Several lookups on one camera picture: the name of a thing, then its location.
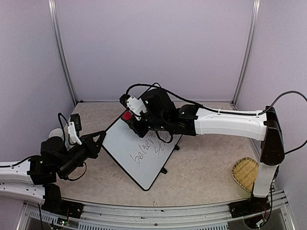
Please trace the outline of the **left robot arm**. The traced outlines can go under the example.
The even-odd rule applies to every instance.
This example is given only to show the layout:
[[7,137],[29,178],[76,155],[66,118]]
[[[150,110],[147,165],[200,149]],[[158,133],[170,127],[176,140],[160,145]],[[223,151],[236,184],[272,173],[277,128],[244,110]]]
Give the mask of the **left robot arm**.
[[101,150],[105,131],[81,136],[81,144],[67,149],[61,137],[51,137],[41,143],[40,155],[20,162],[0,164],[0,193],[41,205],[42,210],[62,216],[80,218],[83,205],[62,199],[58,179],[68,180],[85,161],[96,159]]

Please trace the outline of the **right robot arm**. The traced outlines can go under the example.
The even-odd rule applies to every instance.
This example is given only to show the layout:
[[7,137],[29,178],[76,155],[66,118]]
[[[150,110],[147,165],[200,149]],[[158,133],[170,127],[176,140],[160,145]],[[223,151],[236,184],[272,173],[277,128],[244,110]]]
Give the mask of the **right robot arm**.
[[245,202],[248,212],[257,212],[264,205],[276,170],[285,158],[275,109],[267,106],[264,111],[217,110],[190,100],[177,108],[170,95],[170,91],[158,86],[150,87],[140,98],[125,92],[120,99],[127,109],[122,120],[141,138],[148,131],[166,131],[170,136],[218,134],[260,141],[260,165],[253,196]]

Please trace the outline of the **red black whiteboard eraser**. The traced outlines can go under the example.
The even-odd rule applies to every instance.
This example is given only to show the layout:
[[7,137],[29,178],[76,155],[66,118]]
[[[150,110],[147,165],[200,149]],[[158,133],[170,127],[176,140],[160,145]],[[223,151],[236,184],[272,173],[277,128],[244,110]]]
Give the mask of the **red black whiteboard eraser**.
[[122,116],[121,119],[124,121],[129,121],[132,118],[132,115],[129,111],[126,111]]

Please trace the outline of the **white whiteboard black frame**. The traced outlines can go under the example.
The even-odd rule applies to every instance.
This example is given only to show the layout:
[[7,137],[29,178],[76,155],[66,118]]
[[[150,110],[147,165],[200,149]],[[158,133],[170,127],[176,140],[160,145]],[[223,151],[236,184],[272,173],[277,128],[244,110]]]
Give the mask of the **white whiteboard black frame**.
[[148,191],[180,139],[181,135],[174,135],[167,144],[150,130],[140,138],[118,117],[106,129],[102,147],[142,190]]

